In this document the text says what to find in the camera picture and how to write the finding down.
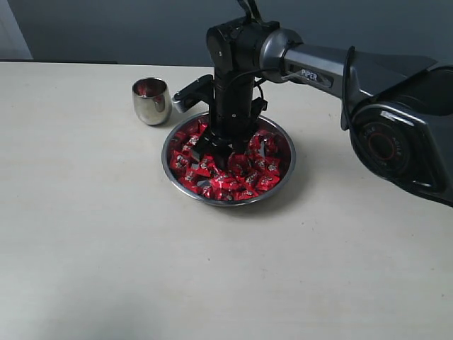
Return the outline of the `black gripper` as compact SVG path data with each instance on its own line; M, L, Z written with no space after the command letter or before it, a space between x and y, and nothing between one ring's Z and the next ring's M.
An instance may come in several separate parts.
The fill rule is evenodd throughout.
M203 136L192 147L191 157L200 162L212 150L218 169L226 171L232 148L244 148L258 129L258 116L268 108L261 93L253 97L259 72L216 72L214 102Z

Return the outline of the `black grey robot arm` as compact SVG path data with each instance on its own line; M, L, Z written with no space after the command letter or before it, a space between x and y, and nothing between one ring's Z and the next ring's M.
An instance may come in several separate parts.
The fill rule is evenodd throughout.
M412 195L452 204L452 67L413 55L305 44L276 22L245 18L211 27L209 125L193 148L226 161L244 151L264 108L255 78L290 81L340 99L340 126L373 174Z

